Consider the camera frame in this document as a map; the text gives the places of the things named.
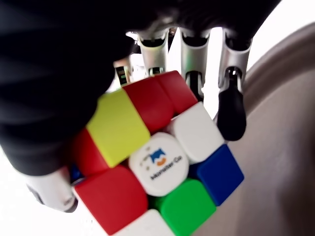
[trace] white cube sticker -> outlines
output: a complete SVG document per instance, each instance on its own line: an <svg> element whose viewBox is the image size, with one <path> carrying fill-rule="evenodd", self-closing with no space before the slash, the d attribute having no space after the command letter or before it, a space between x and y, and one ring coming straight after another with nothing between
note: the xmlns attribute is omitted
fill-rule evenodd
<svg viewBox="0 0 315 236"><path fill-rule="evenodd" d="M178 115L165 130L178 140L191 164L206 160L224 144L224 138L202 102Z"/></svg>
<svg viewBox="0 0 315 236"><path fill-rule="evenodd" d="M156 133L130 156L129 167L147 194L161 197L186 179L189 162L173 136Z"/></svg>
<svg viewBox="0 0 315 236"><path fill-rule="evenodd" d="M175 236L157 210L151 209L114 236Z"/></svg>

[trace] gray surface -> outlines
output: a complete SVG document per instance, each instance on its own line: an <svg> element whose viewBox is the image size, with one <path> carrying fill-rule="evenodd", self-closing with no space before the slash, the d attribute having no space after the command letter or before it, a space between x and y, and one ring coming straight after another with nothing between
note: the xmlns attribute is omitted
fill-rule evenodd
<svg viewBox="0 0 315 236"><path fill-rule="evenodd" d="M194 236L314 236L315 24L246 79L247 130L229 143L245 180Z"/></svg>

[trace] black glove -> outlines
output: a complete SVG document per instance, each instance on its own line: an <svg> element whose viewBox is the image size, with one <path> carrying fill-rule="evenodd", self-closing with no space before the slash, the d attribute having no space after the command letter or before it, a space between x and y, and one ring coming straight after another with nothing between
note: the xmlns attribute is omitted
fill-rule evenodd
<svg viewBox="0 0 315 236"><path fill-rule="evenodd" d="M164 27L162 20L171 17L169 24L196 32L225 27L252 38L278 2L1 1L0 144L5 154L27 176L62 170L67 164L63 148L111 85L113 61L132 50L127 31Z"/></svg>

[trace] monster go logo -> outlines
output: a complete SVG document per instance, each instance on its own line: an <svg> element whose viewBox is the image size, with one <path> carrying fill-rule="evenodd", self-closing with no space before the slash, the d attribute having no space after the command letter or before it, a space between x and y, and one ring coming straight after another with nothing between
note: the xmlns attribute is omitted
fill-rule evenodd
<svg viewBox="0 0 315 236"><path fill-rule="evenodd" d="M150 154L149 156L151 157L151 160L153 163L155 163L155 160L157 159L157 165L158 166L162 166L165 164L166 162L166 158L163 157L162 159L161 156L165 156L165 152L159 148L158 150L156 150L153 154ZM163 173L165 173L168 169L170 169L171 167L174 166L175 163L178 163L179 161L181 161L183 158L181 156L178 157L174 157L174 160L171 161L170 163L166 164L162 169L160 169L158 172L154 173L152 176L150 176L151 180L156 179L157 177L159 177L160 175L162 175Z"/></svg>
<svg viewBox="0 0 315 236"><path fill-rule="evenodd" d="M152 154L150 154L151 160L153 163L155 163L155 160L157 160L157 166L161 166L164 165L166 162L166 158L163 157L160 161L160 157L161 156L165 156L165 152L160 148L158 150L156 150L155 152L153 152Z"/></svg>

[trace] green cube sticker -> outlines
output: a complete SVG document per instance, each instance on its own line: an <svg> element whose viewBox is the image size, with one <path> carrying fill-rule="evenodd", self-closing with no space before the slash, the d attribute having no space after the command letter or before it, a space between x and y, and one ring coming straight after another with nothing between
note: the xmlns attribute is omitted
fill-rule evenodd
<svg viewBox="0 0 315 236"><path fill-rule="evenodd" d="M176 236L190 236L216 211L204 186L193 179L154 199L153 204Z"/></svg>

